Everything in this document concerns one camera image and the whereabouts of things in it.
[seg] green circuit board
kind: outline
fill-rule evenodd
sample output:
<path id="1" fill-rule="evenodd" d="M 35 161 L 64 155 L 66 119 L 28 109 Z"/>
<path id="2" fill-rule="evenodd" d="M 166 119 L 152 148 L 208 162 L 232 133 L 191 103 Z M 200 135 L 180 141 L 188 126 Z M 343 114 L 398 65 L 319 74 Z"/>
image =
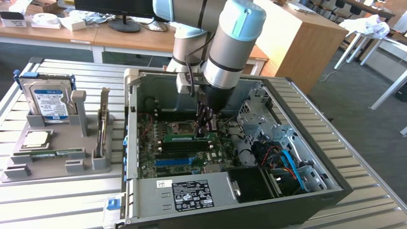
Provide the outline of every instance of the green circuit board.
<path id="1" fill-rule="evenodd" d="M 139 118 L 140 137 L 139 169 L 140 178 L 156 178 L 194 175 L 208 172 L 207 168 L 218 168 L 219 172 L 234 167 L 234 149 L 231 140 L 218 132 L 206 133 L 203 138 L 195 138 L 195 122 L 160 122 L 150 117 Z M 190 165 L 156 165 L 156 155 L 162 154 L 163 143 L 206 142 L 208 150 L 192 152 Z"/>

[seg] computer monitor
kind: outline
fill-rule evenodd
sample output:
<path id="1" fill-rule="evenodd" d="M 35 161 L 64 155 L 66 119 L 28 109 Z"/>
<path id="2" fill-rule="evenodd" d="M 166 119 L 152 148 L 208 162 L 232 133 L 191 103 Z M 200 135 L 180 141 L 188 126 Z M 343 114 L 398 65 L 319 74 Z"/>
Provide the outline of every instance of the computer monitor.
<path id="1" fill-rule="evenodd" d="M 123 20 L 116 19 L 108 23 L 110 27 L 120 32 L 140 30 L 138 23 L 127 21 L 126 16 L 159 18 L 154 13 L 152 0 L 75 0 L 75 9 L 123 15 Z"/>

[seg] motherboard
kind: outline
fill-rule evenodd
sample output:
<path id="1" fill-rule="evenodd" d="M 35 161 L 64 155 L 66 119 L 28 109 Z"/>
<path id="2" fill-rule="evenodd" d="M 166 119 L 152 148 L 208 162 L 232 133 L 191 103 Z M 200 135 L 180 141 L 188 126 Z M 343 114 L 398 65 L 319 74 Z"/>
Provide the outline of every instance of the motherboard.
<path id="1" fill-rule="evenodd" d="M 236 155 L 227 135 L 215 131 L 196 138 L 195 121 L 174 119 L 139 114 L 140 178 L 215 173 L 234 167 Z"/>

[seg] hard drive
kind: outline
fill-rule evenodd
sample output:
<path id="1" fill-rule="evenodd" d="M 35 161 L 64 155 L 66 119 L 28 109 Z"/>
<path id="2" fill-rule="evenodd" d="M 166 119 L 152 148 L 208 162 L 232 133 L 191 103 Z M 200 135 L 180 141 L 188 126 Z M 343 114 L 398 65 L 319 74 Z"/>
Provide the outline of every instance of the hard drive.
<path id="1" fill-rule="evenodd" d="M 31 115 L 42 115 L 47 123 L 60 123 L 78 114 L 71 100 L 76 89 L 74 75 L 26 73 L 19 77 L 19 83 Z"/>

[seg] metal slotted surface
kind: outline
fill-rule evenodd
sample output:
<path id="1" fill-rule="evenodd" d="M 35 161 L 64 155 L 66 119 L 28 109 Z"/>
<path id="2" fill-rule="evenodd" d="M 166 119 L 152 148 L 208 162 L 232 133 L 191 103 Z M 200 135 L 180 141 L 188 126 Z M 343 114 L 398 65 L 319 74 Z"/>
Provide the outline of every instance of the metal slotted surface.
<path id="1" fill-rule="evenodd" d="M 123 72 L 126 65 L 44 60 L 40 73 L 76 75 L 78 88 L 87 91 L 86 110 L 96 114 L 102 87 L 110 87 L 110 111 L 115 115 L 111 172 L 90 176 L 0 183 L 0 228 L 102 228 L 103 201 L 120 192 L 124 125 Z M 354 148 L 331 127 L 296 86 L 284 78 L 271 83 L 315 138 L 355 191 L 340 203 L 320 211 L 303 225 L 292 228 L 407 228 L 406 206 L 366 164 Z M 28 106 L 16 85 L 3 99 L 0 114 L 0 169 L 10 163 Z M 275 110 L 282 122 L 283 114 Z"/>

